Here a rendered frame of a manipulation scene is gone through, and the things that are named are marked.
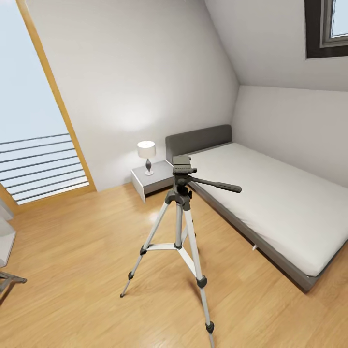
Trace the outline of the camera tripod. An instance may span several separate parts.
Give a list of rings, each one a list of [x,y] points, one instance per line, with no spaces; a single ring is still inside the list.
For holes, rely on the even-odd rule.
[[[204,292],[204,287],[207,285],[207,278],[202,275],[201,271],[201,265],[200,265],[200,260],[199,260],[199,254],[198,254],[198,249],[197,249],[197,244],[196,244],[196,234],[194,233],[194,227],[193,227],[193,220],[191,216],[191,208],[190,208],[190,200],[192,199],[192,191],[188,192],[188,188],[186,185],[193,181],[193,182],[198,182],[202,184],[207,184],[207,185],[212,185],[217,188],[227,190],[230,192],[235,192],[235,193],[241,193],[242,187],[236,186],[236,185],[231,185],[231,184],[226,184],[226,183],[221,183],[221,182],[212,182],[209,180],[204,180],[204,179],[199,179],[192,177],[189,174],[196,173],[197,168],[192,168],[191,164],[191,157],[186,156],[186,155],[178,155],[178,156],[173,156],[173,176],[174,176],[174,186],[173,190],[169,190],[168,194],[165,198],[165,202],[158,214],[158,217],[149,233],[149,236],[145,242],[145,244],[142,246],[140,250],[140,256],[139,259],[133,269],[132,272],[129,272],[128,274],[128,282],[126,284],[125,289],[123,290],[123,293],[120,295],[120,298],[123,298],[123,295],[131,281],[134,277],[134,273],[143,257],[144,254],[147,253],[147,251],[153,251],[153,250],[177,250],[181,257],[184,259],[186,262],[187,266],[193,273],[193,275],[196,277],[197,280],[197,285],[200,287],[200,292],[201,292],[201,298],[202,298],[202,303],[203,303],[203,309],[204,309],[204,314],[206,318],[206,329],[209,333],[210,337],[210,343],[211,343],[211,348],[214,348],[214,342],[213,342],[213,337],[212,333],[214,330],[214,323],[210,321],[209,318],[209,313],[208,313],[208,308],[207,308],[207,301],[206,301],[206,296]],[[176,202],[176,239],[175,243],[164,243],[164,244],[150,244],[156,230],[158,229],[160,222],[168,208],[168,206],[171,204],[172,201]],[[184,215],[186,219],[186,226],[182,232],[182,215],[183,215],[183,210],[184,210]],[[191,251],[192,251],[192,256],[193,256],[193,261],[188,255],[188,253],[185,251],[185,249],[182,247],[187,235],[189,236],[189,241],[190,241],[190,246],[191,246]]]

